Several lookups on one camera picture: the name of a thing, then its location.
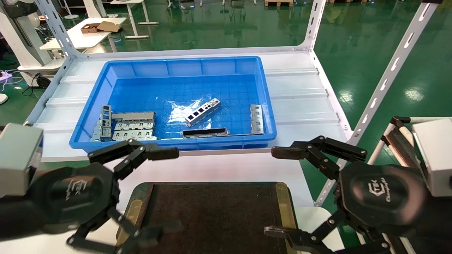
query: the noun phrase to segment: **green epoxy floor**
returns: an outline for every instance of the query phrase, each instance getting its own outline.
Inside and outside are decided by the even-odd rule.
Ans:
[[[311,4],[299,1],[293,8],[264,7],[252,1],[207,0],[187,9],[168,9],[165,0],[146,0],[151,21],[158,26],[138,26],[139,35],[149,39],[125,40],[132,35],[130,21],[115,35],[120,52],[179,50],[224,47],[267,47],[300,44],[305,36]],[[318,34],[315,52],[338,96],[352,126],[356,125],[383,71],[408,27],[420,0],[375,0],[375,3],[327,4]],[[135,6],[136,22],[144,21],[141,5]],[[124,7],[107,9],[128,17]],[[68,21],[74,25],[81,21]],[[433,14],[407,62],[382,102],[359,146],[372,151],[393,115],[452,115],[452,4],[444,3]],[[88,52],[111,52],[107,40]],[[7,61],[14,60],[8,56]],[[2,66],[0,69],[11,69]],[[25,85],[7,86],[9,101],[0,106],[0,125],[22,123],[33,109],[41,91],[24,97]],[[377,164],[395,163],[390,151],[382,152]],[[83,166],[86,162],[45,163],[44,169]],[[313,196],[317,196],[326,178],[302,162]],[[332,198],[326,208],[334,211]],[[356,244],[354,233],[342,228],[346,246]]]

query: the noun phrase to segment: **blue plastic bin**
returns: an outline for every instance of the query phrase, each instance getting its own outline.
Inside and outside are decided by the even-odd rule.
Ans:
[[[221,107],[188,128],[185,115],[212,98]],[[112,145],[90,142],[103,104],[113,113],[156,112],[160,146],[180,150],[262,148],[276,137],[264,69],[257,56],[109,61],[99,74],[69,145],[92,152]],[[251,133],[250,106],[261,104],[264,134]],[[232,136],[183,139],[182,130],[225,127]]]

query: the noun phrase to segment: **wooden pallet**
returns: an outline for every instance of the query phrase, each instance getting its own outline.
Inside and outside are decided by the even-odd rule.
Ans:
[[[328,2],[330,2],[330,3],[334,3],[334,1],[335,1],[335,0],[328,0]],[[346,2],[346,3],[351,3],[351,2],[353,2],[353,0],[345,0],[345,2]]]
[[[346,3],[351,3],[351,2],[353,2],[353,0],[345,0],[345,2],[346,2]]]
[[[289,6],[293,6],[293,0],[265,0],[264,5],[268,6],[268,3],[276,3],[276,6],[281,6],[281,3],[288,3]]]

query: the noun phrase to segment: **shelf surface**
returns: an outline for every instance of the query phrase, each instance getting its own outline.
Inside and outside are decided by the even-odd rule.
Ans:
[[[197,54],[167,56],[166,58],[231,55]],[[315,66],[310,53],[234,54],[234,56],[245,55],[257,55],[262,59],[277,126],[276,139],[270,142],[266,149],[187,151],[181,152],[181,156],[269,152],[272,146],[289,146],[295,140],[306,141],[318,135],[340,141],[347,140],[350,130],[345,131],[343,126],[347,126],[348,123],[344,123],[344,121],[346,122],[344,118],[339,120],[342,109],[335,95],[328,92],[332,91],[329,82],[327,80],[325,82],[326,78],[321,78],[324,75],[321,73],[323,70]],[[146,59],[156,58],[159,57],[146,57]],[[42,128],[45,134],[42,161],[87,160],[83,150],[69,147],[69,139],[104,64],[109,60],[127,59],[126,57],[80,59],[71,64],[34,124],[35,127]]]

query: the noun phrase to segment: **cardboard box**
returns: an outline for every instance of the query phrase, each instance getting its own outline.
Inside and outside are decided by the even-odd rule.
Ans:
[[[100,23],[86,24],[80,30],[82,33],[97,33],[99,31],[97,28],[99,25]]]
[[[119,30],[119,25],[113,22],[102,21],[102,23],[100,23],[100,25],[97,28],[99,30],[115,33]]]

